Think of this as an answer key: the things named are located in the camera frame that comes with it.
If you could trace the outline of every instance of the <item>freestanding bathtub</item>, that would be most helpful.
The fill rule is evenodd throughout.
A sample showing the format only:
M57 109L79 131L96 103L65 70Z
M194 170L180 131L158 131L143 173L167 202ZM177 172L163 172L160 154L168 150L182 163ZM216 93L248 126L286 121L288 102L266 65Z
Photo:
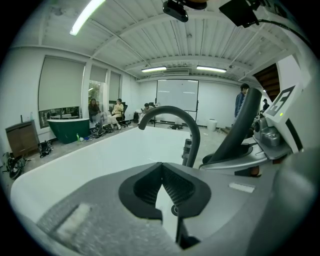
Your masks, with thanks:
M90 134L89 118L49 119L48 123L53 134L64 144L75 142L77 134L83 138Z

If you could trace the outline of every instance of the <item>ceiling light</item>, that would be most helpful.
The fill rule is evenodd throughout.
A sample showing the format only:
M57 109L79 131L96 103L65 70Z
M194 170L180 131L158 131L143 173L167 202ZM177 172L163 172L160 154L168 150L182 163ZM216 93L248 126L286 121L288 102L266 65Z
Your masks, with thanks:
M76 36L86 20L104 1L105 0L91 0L75 21L70 31L70 35Z
M166 70L167 68L165 66L158 66L158 67L150 67L146 69L142 69L142 72L152 72L152 71L159 71L159 70Z
M223 68L209 67L209 66L197 66L197 70L207 70L225 73L227 70Z

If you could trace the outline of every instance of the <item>wooden cabinet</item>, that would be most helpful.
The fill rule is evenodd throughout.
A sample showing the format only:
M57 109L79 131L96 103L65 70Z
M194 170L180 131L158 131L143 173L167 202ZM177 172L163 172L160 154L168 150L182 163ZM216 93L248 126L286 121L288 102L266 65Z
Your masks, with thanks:
M34 120L10 126L5 131L15 158L39 148L39 138Z

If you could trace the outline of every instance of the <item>jacket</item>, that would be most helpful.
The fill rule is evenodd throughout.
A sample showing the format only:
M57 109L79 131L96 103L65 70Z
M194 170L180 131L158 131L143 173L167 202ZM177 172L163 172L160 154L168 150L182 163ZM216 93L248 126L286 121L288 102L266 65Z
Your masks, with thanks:
M89 104L88 110L89 110L89 118L92 121L92 116L95 116L96 114L98 114L98 111L100 111L100 108L98 107L97 104L93 106Z
M267 108L269 108L269 104L264 104L262 109L263 109L263 111L266 111Z
M239 114L239 111L241 109L241 105L244 101L244 98L245 98L245 95L240 92L237 96L236 96L236 99L235 99L235 110L234 110L234 117L236 118Z
M124 111L124 105L123 104L120 104L120 105L116 104L116 105L114 105L114 108L113 108L113 111L111 112L111 114L117 115L117 114L121 114L121 112L123 112L123 111Z
M149 111L151 111L153 108L154 108L153 106L149 106L148 109L144 108L143 111L142 111L142 113L146 114L146 113L148 113Z

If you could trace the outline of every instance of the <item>camera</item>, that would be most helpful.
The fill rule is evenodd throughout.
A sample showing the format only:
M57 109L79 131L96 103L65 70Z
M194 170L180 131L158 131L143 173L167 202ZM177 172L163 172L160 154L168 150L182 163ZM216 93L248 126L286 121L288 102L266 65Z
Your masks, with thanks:
M207 7L206 2L192 2L190 0L168 0L163 3L163 12L168 14L181 22L187 22L189 20L188 14L184 9L184 6L188 6L193 9L203 10Z

